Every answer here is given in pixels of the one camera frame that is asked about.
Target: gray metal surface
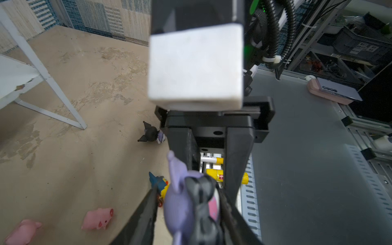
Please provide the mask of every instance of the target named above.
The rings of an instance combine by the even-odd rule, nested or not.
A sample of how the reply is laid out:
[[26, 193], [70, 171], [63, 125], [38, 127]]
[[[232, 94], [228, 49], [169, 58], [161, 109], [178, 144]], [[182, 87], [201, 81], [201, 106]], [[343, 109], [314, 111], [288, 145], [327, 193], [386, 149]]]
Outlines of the gray metal surface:
[[375, 199], [378, 201], [379, 208], [385, 212], [386, 218], [392, 223], [392, 201], [387, 194], [387, 189], [381, 184], [385, 180], [379, 179], [378, 174], [372, 171], [357, 146], [346, 145], [346, 149], [350, 153], [363, 179], [367, 182], [368, 187], [372, 190]]
[[241, 213], [253, 233], [261, 240], [260, 217], [257, 205], [252, 154], [249, 156], [245, 172], [248, 174], [249, 183], [247, 185], [241, 185]]
[[354, 139], [334, 103], [305, 83], [260, 69], [252, 82], [251, 96], [271, 96], [276, 108], [252, 151], [263, 242], [391, 244], [391, 224], [346, 150]]

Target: white cable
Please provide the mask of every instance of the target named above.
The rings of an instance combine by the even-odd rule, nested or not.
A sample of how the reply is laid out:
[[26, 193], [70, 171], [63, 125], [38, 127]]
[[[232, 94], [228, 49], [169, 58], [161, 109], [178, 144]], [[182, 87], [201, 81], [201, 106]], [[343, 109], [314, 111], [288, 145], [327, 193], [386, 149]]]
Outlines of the white cable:
[[315, 26], [310, 26], [310, 25], [305, 25], [304, 23], [302, 23], [301, 25], [303, 25], [303, 26], [305, 26], [305, 27], [307, 27], [307, 28], [317, 28], [316, 25], [315, 25]]

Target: purple toy figure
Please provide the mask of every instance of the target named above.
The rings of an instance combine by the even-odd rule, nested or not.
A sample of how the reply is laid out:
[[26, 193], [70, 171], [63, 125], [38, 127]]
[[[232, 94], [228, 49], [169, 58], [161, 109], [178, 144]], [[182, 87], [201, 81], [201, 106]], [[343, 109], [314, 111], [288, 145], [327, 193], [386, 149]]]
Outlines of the purple toy figure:
[[[173, 151], [167, 153], [169, 161], [169, 173], [171, 183], [165, 196], [163, 204], [163, 213], [167, 229], [173, 236], [173, 245], [181, 245], [184, 241], [188, 241], [194, 229], [194, 211], [193, 202], [189, 196], [185, 178], [200, 178], [204, 174], [187, 170], [185, 163], [174, 156]], [[209, 216], [214, 220], [218, 220], [219, 213], [219, 194], [215, 189], [213, 197], [208, 202]]]

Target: white metal frame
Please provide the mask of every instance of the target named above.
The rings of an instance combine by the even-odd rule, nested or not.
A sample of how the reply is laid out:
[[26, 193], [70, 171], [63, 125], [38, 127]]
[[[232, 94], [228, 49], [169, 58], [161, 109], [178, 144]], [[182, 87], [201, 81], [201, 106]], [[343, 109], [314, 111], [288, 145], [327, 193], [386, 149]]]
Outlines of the white metal frame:
[[[15, 40], [15, 42], [18, 44], [20, 49], [25, 53], [27, 58], [31, 61], [31, 63], [34, 65], [34, 67], [40, 73], [39, 76], [34, 78], [32, 81], [26, 83], [25, 87], [23, 89], [11, 92], [7, 96], [1, 98], [0, 99], [1, 102], [4, 102], [4, 100], [5, 100], [5, 102], [7, 102], [7, 104], [8, 104], [8, 103], [11, 103], [12, 101], [15, 101], [17, 104], [24, 106], [26, 108], [29, 108], [31, 110], [37, 111], [39, 113], [42, 113], [44, 115], [47, 115], [47, 116], [52, 117], [54, 119], [57, 119], [59, 121], [68, 123], [72, 126], [80, 128], [80, 129], [86, 129], [87, 124], [83, 121], [82, 117], [79, 115], [79, 113], [73, 107], [71, 102], [65, 96], [64, 92], [58, 86], [58, 84], [53, 79], [53, 77], [49, 74], [48, 70], [42, 64], [42, 62], [37, 57], [37, 55], [34, 53], [33, 49], [30, 47], [30, 45], [27, 43], [27, 41], [24, 39], [24, 37], [19, 33], [18, 29], [16, 28], [16, 26], [14, 25], [12, 20], [8, 17], [7, 13], [4, 11], [4, 9], [1, 5], [0, 5], [0, 23], [8, 31], [8, 33]], [[77, 122], [20, 100], [20, 98], [19, 98], [20, 94], [27, 92], [28, 90], [32, 89], [34, 86], [36, 86], [37, 84], [39, 84], [40, 82], [42, 82], [44, 80], [49, 84], [49, 86], [53, 89], [53, 91], [56, 93], [56, 95], [59, 97], [59, 99], [68, 108], [68, 110], [75, 117]]]

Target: black bracket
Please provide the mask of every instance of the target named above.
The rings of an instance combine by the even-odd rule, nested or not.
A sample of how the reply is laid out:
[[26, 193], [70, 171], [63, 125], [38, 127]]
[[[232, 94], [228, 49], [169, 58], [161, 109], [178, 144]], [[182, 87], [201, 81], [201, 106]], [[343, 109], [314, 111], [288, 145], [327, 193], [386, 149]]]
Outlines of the black bracket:
[[199, 171], [200, 152], [223, 154], [223, 187], [235, 203], [253, 143], [265, 139], [275, 110], [270, 97], [249, 96], [238, 111], [183, 112], [157, 107], [155, 114], [169, 148], [188, 169]]

